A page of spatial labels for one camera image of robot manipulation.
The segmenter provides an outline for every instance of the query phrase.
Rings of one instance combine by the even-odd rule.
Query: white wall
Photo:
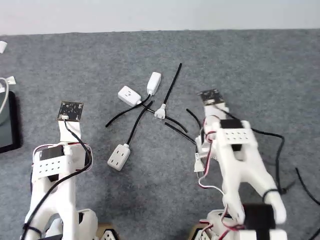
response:
[[[320,28],[320,0],[0,0],[0,35]]]

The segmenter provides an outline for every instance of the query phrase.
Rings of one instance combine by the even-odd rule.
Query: carpet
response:
[[[281,183],[297,180],[319,196],[320,170],[320,30],[218,30],[68,33],[1,36],[0,76],[15,76],[23,146],[0,154],[0,238],[19,239],[30,204],[33,149],[58,143],[56,121],[61,101],[84,102],[82,139],[94,153],[91,171],[76,179],[77,208],[94,210],[101,223],[112,223],[123,240],[186,239],[192,226],[211,210],[221,209],[216,190],[197,186],[195,147],[146,112],[131,141],[131,155],[121,172],[107,166],[124,144],[142,109],[107,121],[128,108],[117,92],[127,85],[147,96],[153,71],[163,74],[152,99],[163,102],[179,63],[180,75],[167,102],[167,114],[191,137],[204,110],[197,92],[217,88],[230,112],[251,126],[286,137],[280,157]],[[257,135],[259,151],[274,177],[280,141]],[[208,182],[221,186],[212,161]],[[260,202],[243,184],[243,202]],[[288,239],[311,236],[319,227],[320,208],[297,181],[282,197]]]

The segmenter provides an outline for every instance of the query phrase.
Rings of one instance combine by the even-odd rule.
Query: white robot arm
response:
[[[93,161],[90,146],[80,140],[82,106],[62,102],[60,143],[41,145],[33,151],[32,196],[21,240],[98,240],[95,212],[76,210],[74,176],[89,170]],[[59,218],[45,230],[54,214]]]
[[[216,89],[202,92],[201,97],[205,105],[205,121],[202,134],[195,140],[197,149],[201,157],[207,157],[207,168],[211,158],[218,161],[223,177],[225,208],[210,212],[204,221],[209,226],[213,225],[207,229],[211,232],[211,239],[222,237],[225,240],[255,240],[259,239],[257,234],[263,230],[264,234],[269,236],[263,239],[286,240],[286,232],[275,228],[286,221],[286,209],[259,154],[258,143],[249,122],[226,119],[223,111],[228,112],[229,109]],[[264,203],[243,205],[239,196],[242,182],[249,183]],[[261,226],[259,221],[270,222]]]

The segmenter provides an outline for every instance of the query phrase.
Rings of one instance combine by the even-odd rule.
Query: wooden base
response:
[[[197,229],[203,229],[205,228],[207,225],[206,224],[200,224],[198,223],[197,225],[194,225],[190,234],[189,234],[189,237],[188,237],[188,240],[192,240],[193,236],[195,235],[195,232]],[[96,231],[96,236],[101,239],[101,237],[103,236],[104,232],[106,229],[114,229],[114,226],[110,223],[99,223],[98,224],[98,230]]]

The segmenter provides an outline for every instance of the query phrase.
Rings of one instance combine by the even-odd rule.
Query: black cable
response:
[[[190,136],[188,136],[187,134],[185,134],[184,132],[180,131],[178,128],[172,126],[171,124],[165,122],[164,125],[168,126],[169,128],[175,130],[177,133],[181,134],[182,136],[184,136],[186,139],[188,139],[191,143],[193,143],[194,145],[196,145],[195,140],[193,140]]]
[[[151,108],[147,108],[146,110],[147,110],[148,112],[150,112],[150,113],[153,113],[153,114],[155,113],[155,111],[152,110]],[[169,116],[167,116],[167,115],[165,115],[164,119],[167,119],[167,120],[169,120],[169,121],[177,124],[177,125],[178,125],[180,128],[182,128],[183,131],[185,131],[186,133],[188,132],[188,130],[187,130],[180,122],[178,122],[177,120],[174,120],[173,118],[171,118],[171,117],[169,117]]]
[[[197,118],[197,116],[190,109],[186,108],[185,110],[196,120],[196,123],[199,125],[199,129],[201,129],[202,126],[199,118]]]
[[[164,119],[167,119],[167,120],[169,120],[169,121],[177,124],[177,125],[178,125],[180,128],[182,128],[183,131],[185,131],[186,133],[188,132],[188,130],[187,130],[180,122],[178,122],[177,120],[174,120],[173,118],[171,118],[171,117],[169,117],[169,116],[167,116],[167,115],[165,116]]]
[[[114,117],[105,125],[105,127],[106,127],[106,128],[109,127],[110,124],[112,124],[114,120],[116,120],[117,118],[119,118],[119,117],[122,116],[123,114],[125,114],[125,113],[127,113],[127,112],[129,112],[129,111],[131,111],[131,110],[133,110],[133,109],[136,109],[136,108],[140,107],[140,106],[143,105],[146,101],[148,101],[148,99],[149,99],[150,97],[151,97],[151,95],[149,94],[149,95],[146,97],[146,99],[143,100],[142,102],[140,102],[139,104],[137,104],[137,105],[135,105],[135,106],[133,106],[133,107],[130,107],[130,108],[127,109],[127,110],[124,110],[124,111],[118,113],[116,116],[114,116]]]
[[[148,105],[147,105],[145,108],[143,108],[143,110],[140,112],[138,118],[136,119],[136,121],[135,121],[135,123],[134,123],[134,125],[133,125],[132,131],[131,131],[131,133],[130,133],[129,139],[128,139],[128,141],[126,142],[126,144],[129,145],[132,137],[134,136],[134,133],[135,133],[136,128],[137,128],[137,125],[138,125],[138,123],[139,123],[142,115],[146,112],[146,110],[147,110],[153,103],[154,103],[154,101],[149,102]]]
[[[174,85],[175,85],[175,82],[176,82],[176,80],[177,80],[177,78],[178,78],[178,75],[179,75],[179,73],[180,73],[181,67],[182,67],[182,63],[179,64],[179,67],[178,67],[178,69],[177,69],[177,71],[176,71],[176,73],[175,73],[175,76],[174,76],[174,78],[173,78],[173,80],[172,80],[172,83],[171,83],[171,85],[170,85],[170,88],[169,88],[168,92],[167,92],[166,95],[165,95],[163,104],[166,104],[167,101],[168,101],[169,95],[170,95],[170,93],[171,93],[171,91],[172,91],[172,88],[173,88]]]
[[[30,173],[30,193],[32,194],[32,189],[33,189],[33,184],[32,184],[32,173],[33,171],[31,170],[31,173]]]
[[[224,112],[226,115],[228,115],[229,117],[233,118],[233,119],[236,119],[236,120],[239,120],[239,118],[233,116],[231,113],[219,108],[219,107],[216,107],[217,109],[219,109],[220,111]],[[278,150],[276,151],[276,156],[275,156],[275,183],[276,183],[276,187],[277,189],[279,190],[279,193],[282,195],[282,194],[286,194],[289,190],[289,188],[292,186],[292,184],[290,184],[289,186],[285,187],[285,188],[282,188],[281,187],[281,181],[280,181],[280,161],[279,161],[279,158],[280,158],[280,154],[281,154],[281,151],[282,151],[282,148],[284,147],[285,145],[285,137],[280,135],[280,134],[276,134],[276,133],[272,133],[272,132],[266,132],[266,131],[260,131],[258,129],[255,129],[255,128],[251,128],[252,131],[256,132],[257,134],[262,134],[262,135],[267,135],[267,136],[272,136],[272,137],[277,137],[277,138],[280,138],[281,139],[281,143],[279,145],[279,148]]]
[[[50,187],[50,189],[48,190],[48,192],[43,196],[43,198],[39,201],[39,203],[37,204],[37,206],[34,208],[33,212],[31,213],[28,221],[23,225],[23,234],[21,236],[21,239],[20,240],[25,240],[26,238],[26,235],[27,235],[27,232],[28,230],[30,229],[30,224],[32,222],[32,220],[34,219],[35,215],[37,214],[38,210],[40,209],[40,207],[42,206],[42,204],[45,202],[45,200],[49,197],[50,193],[62,182],[64,182],[65,180],[68,180],[76,175],[79,175],[81,173],[83,173],[85,170],[87,170],[90,165],[92,164],[92,157],[91,157],[91,154],[89,153],[87,147],[85,146],[84,142],[81,141],[81,139],[73,132],[71,131],[68,126],[67,126],[67,122],[66,120],[64,120],[64,125],[65,125],[65,128],[71,133],[71,135],[73,137],[75,137],[78,142],[81,144],[81,146],[83,147],[83,149],[85,150],[85,155],[86,157],[89,158],[89,162],[87,165],[85,165],[81,170],[79,171],[75,171],[73,173],[71,173],[70,175],[68,176],[65,176],[64,178],[61,178],[60,180],[58,180],[57,182],[55,182],[52,187]]]
[[[265,201],[266,201],[266,197],[267,197],[268,193],[271,193],[271,192],[278,192],[278,193],[279,193],[279,190],[278,190],[278,189],[275,189],[275,188],[272,188],[272,189],[267,190],[267,191],[262,195],[262,202],[265,202]]]
[[[314,240],[320,234],[320,228],[309,238],[309,240]]]
[[[308,194],[308,196],[316,203],[320,206],[320,201],[318,201],[313,195],[312,193],[309,191],[309,189],[307,188],[307,186],[305,185],[304,181],[302,180],[302,177],[300,175],[299,169],[296,167],[295,168],[296,174],[298,175],[299,181],[304,189],[304,191],[306,192],[306,194]]]

